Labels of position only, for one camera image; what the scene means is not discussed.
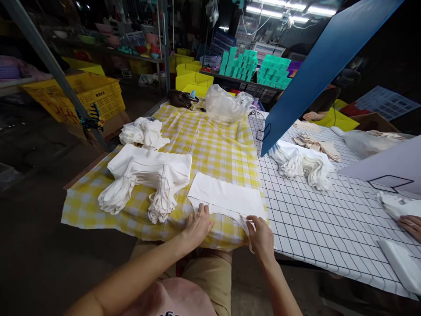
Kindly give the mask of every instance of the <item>brown handbag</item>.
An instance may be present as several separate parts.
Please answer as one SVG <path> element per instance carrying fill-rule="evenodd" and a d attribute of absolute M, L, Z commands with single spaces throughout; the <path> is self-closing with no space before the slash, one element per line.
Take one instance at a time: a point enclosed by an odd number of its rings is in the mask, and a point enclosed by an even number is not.
<path fill-rule="evenodd" d="M 199 99 L 195 97 L 194 99 L 190 98 L 190 94 L 187 92 L 178 91 L 173 89 L 170 91 L 170 102 L 172 106 L 176 108 L 187 108 L 192 107 L 192 102 L 199 102 Z"/>

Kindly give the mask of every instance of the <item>shelf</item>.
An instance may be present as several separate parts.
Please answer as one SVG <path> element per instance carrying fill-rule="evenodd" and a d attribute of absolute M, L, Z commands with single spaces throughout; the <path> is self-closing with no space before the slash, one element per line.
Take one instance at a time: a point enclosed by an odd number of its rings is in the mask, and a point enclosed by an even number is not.
<path fill-rule="evenodd" d="M 225 80 L 235 81 L 235 82 L 238 82 L 238 83 L 255 85 L 258 88 L 269 89 L 269 90 L 273 90 L 273 91 L 276 91 L 276 92 L 282 92 L 283 91 L 282 89 L 274 88 L 274 87 L 271 87 L 271 86 L 261 85 L 261 84 L 258 84 L 256 82 L 251 82 L 251 81 L 241 80 L 241 79 L 237 79 L 237 78 L 233 78 L 233 77 L 228 77 L 228 76 L 225 76 L 225 75 L 220 75 L 215 71 L 206 72 L 206 71 L 200 70 L 199 72 L 201 74 L 210 75 L 210 76 L 215 77 L 215 78 L 221 78 L 221 79 L 225 79 Z"/>
<path fill-rule="evenodd" d="M 131 59 L 149 61 L 149 62 L 152 62 L 152 63 L 155 63 L 155 64 L 160 64 L 160 63 L 164 62 L 164 59 L 154 59 L 154 58 L 143 57 L 143 56 L 139 56 L 139 55 L 123 53 L 123 52 L 120 52 L 117 49 L 107 48 L 106 46 L 103 46 L 103 45 L 86 44 L 86 43 L 83 43 L 83 42 L 81 42 L 80 40 L 77 40 L 77 39 L 52 38 L 51 40 L 52 40 L 53 43 L 56 43 L 56 44 L 66 44 L 66 45 L 78 46 L 78 47 L 82 47 L 82 48 L 96 50 L 96 51 L 106 53 L 106 54 L 109 54 L 109 55 L 117 55 L 117 56 L 123 56 L 123 57 L 131 58 Z"/>

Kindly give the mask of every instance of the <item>hand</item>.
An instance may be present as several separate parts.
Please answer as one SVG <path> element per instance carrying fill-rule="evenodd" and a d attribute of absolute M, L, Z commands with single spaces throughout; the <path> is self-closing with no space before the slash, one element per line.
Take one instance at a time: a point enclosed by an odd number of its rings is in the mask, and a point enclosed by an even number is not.
<path fill-rule="evenodd" d="M 308 112 L 303 115 L 303 119 L 305 119 L 306 121 L 314 120 L 316 118 L 317 118 L 316 112 Z"/>
<path fill-rule="evenodd" d="M 411 215 L 401 216 L 398 225 L 405 228 L 412 237 L 421 243 L 421 217 Z"/>
<path fill-rule="evenodd" d="M 247 228 L 249 229 L 249 240 L 253 251 L 256 253 L 257 259 L 260 263 L 266 263 L 267 261 L 274 259 L 275 254 L 273 252 L 273 232 L 266 224 L 265 220 L 257 216 L 247 216 L 248 220 L 252 220 L 256 230 L 250 222 L 246 222 Z"/>
<path fill-rule="evenodd" d="M 191 250 L 196 249 L 212 230 L 215 222 L 210 222 L 209 206 L 199 204 L 199 210 L 190 214 L 186 220 L 186 226 L 182 232 Z"/>

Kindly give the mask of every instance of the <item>clear plastic bag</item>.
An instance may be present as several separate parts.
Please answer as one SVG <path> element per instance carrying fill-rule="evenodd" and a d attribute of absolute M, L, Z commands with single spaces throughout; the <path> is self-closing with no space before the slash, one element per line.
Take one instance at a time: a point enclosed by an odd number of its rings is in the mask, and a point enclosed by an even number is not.
<path fill-rule="evenodd" d="M 212 85 L 206 93 L 206 112 L 213 121 L 236 122 L 247 114 L 252 102 L 253 97 L 246 92 L 233 97 L 219 85 Z"/>
<path fill-rule="evenodd" d="M 206 7 L 206 15 L 209 17 L 210 28 L 213 28 L 219 18 L 218 0 L 210 0 Z"/>
<path fill-rule="evenodd" d="M 360 159 L 364 159 L 393 146 L 401 144 L 407 139 L 413 137 L 411 135 L 394 133 L 405 138 L 394 139 L 375 136 L 372 134 L 372 132 L 375 131 L 363 132 L 360 130 L 352 130 L 344 133 L 343 140 L 353 153 L 355 153 Z"/>

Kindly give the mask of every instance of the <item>yellow checkered tablecloth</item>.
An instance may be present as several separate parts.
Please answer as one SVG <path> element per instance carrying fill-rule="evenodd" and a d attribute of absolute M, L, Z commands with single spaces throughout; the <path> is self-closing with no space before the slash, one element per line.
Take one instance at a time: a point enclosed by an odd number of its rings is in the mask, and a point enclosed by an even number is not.
<path fill-rule="evenodd" d="M 204 100 L 196 105 L 201 107 Z M 150 222 L 148 196 L 155 190 L 141 185 L 134 187 L 132 198 L 118 215 L 99 208 L 99 194 L 114 181 L 107 164 L 121 150 L 118 146 L 67 190 L 62 223 L 83 229 L 115 228 L 146 241 L 169 240 L 183 229 L 186 217 L 193 211 L 187 193 L 197 172 L 258 189 L 264 197 L 247 117 L 236 123 L 215 123 L 202 111 L 175 108 L 169 103 L 162 104 L 154 117 L 162 121 L 163 137 L 171 139 L 160 151 L 193 157 L 190 184 L 175 195 L 178 205 L 168 220 L 156 225 Z M 247 244 L 246 235 L 236 221 L 222 214 L 212 214 L 211 220 L 216 223 L 203 247 L 232 250 Z"/>

